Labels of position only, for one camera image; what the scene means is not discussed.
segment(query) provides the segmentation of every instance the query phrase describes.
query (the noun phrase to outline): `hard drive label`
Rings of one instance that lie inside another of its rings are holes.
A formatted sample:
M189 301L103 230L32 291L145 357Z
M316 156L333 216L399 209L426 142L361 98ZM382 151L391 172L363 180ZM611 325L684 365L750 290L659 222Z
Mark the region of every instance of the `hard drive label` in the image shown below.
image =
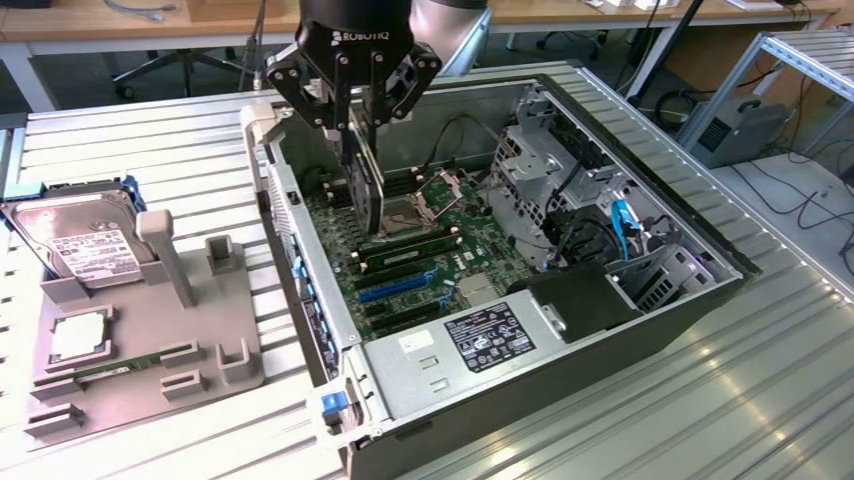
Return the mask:
M139 263L121 230L51 239L53 251L81 281L139 272Z
M506 302L446 322L444 328L475 373L536 348Z

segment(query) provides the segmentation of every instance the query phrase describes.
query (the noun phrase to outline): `floor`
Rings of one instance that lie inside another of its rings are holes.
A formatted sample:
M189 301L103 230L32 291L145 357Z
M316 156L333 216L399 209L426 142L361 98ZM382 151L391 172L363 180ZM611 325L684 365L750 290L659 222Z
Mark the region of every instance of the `floor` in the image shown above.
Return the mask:
M599 58L590 60L590 53L594 47L592 41L584 36L594 33L579 32L555 35L550 39L546 50L540 50L536 47L536 42L543 38L542 34L519 35L515 51L508 51L504 48L507 35L494 34L490 36L487 48L480 58L480 66L520 65L576 59L614 87L626 63L631 35L628 31L611 31L607 43L600 50ZM265 53L275 53L280 48L281 46L267 46ZM213 50L209 53L217 57L224 55L223 49ZM237 58L240 58L240 53L240 49L237 49ZM120 70L135 68L147 61L144 52L121 52L115 55L115 58ZM100 54L36 57L36 68L41 72L63 109L128 102L128 100L116 95L111 82L111 73L120 72L109 71L104 57ZM628 80L632 72L634 67L628 67L620 83ZM183 96L180 66L171 65L132 81L129 85L136 93L132 101L143 102L180 98ZM192 86L195 95L229 93L237 90L237 78L232 73L223 72L207 65L199 65L192 78ZM686 87L687 84L676 75L667 70L660 71L644 97L640 109L648 113L648 109L654 107L655 100L663 92ZM834 105L829 105L821 119L829 117L835 108ZM27 102L17 91L5 67L0 65L0 114L21 111L27 111ZM821 119L811 124L802 125L795 147L805 138L809 138L810 132L815 131L821 126ZM827 135L827 142L851 137L851 131L854 131L854 115L849 116ZM847 166L854 165L854 148L845 150L849 145L846 143L834 144L817 156L818 162L834 173L839 171L839 167L845 169Z

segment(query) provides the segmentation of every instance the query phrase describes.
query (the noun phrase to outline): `aluminum profile table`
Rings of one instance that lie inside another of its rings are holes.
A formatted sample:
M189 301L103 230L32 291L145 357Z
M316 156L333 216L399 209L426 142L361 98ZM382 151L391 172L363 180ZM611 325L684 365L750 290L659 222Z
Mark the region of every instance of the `aluminum profile table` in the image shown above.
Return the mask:
M711 178L583 69L550 74L764 270L667 349L416 469L406 478L799 478L854 472L854 311L847 287ZM249 206L237 110L271 93L33 115L17 178L96 178L127 169L177 210L179 245L228 232L249 244L264 386L192 410L27 454L13 425L25 395L37 265L3 245L0 477L341 478L315 445L309 387L279 280Z
M839 27L819 31L760 33L747 47L711 101L691 117L679 133L679 144L686 150L691 150L694 147L711 123L718 108L734 92L738 82L744 78L744 74L752 68L756 56L763 51L799 70L803 75L846 100L846 104L810 140L805 149L807 152L851 110L854 105L854 30L850 27ZM756 90L762 92L768 84L770 81L763 82Z

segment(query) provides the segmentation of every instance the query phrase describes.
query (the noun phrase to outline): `circuit board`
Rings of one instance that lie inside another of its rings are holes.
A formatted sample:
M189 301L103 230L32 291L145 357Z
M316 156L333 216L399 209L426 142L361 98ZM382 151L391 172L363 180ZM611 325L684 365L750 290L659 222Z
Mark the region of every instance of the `circuit board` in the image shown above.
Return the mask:
M435 173L436 171L428 172L426 177ZM321 198L307 199L315 229L332 265L337 285L364 339L380 338L438 316L468 308L472 301L471 297L466 298L464 292L460 292L460 280L478 276L476 280L483 279L495 288L498 295L504 295L507 287L531 275L530 266L515 249L512 239L504 234L491 216L488 205L478 195L483 190L478 190L476 185L467 178L470 177L463 176L459 182L462 197L428 227L412 220L402 220L399 223L403 225L395 229L394 234L384 233L371 239L361 233L351 206L332 208ZM440 211L455 199L454 192L442 181L428 183L422 190L422 195L434 212ZM411 195L386 198L384 205L387 207L399 205L402 202L408 202L411 198ZM357 262L353 261L352 252L375 248L392 241L400 242L398 238L403 238L406 242L407 235L415 237L423 232L448 231L451 227L458 229L454 230L456 233L452 240L456 241L452 242L452 249L436 255L430 254L427 258L414 258L411 262L404 262L406 268L419 272L415 273L416 280L419 275L430 275L428 281L422 282L426 284L384 296L382 299L366 301L366 291L396 285L400 280L379 283L370 288L357 288L360 280L364 281L368 275L363 273L364 264L360 269ZM420 311L428 312L420 317L415 313L419 308ZM382 310L382 315L372 313L376 310ZM390 321L378 322L378 319L383 318Z

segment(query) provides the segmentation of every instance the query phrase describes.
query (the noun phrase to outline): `blue pcie slot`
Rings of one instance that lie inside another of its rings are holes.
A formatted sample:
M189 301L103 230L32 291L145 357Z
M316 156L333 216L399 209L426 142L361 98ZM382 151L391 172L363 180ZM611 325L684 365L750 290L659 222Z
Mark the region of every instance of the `blue pcie slot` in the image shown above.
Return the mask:
M361 292L359 294L359 303L382 300L383 298L391 297L392 295L430 285L435 272L436 270L431 270L430 272L422 273L415 278L392 283L391 285L376 288L374 290L368 290L367 292Z

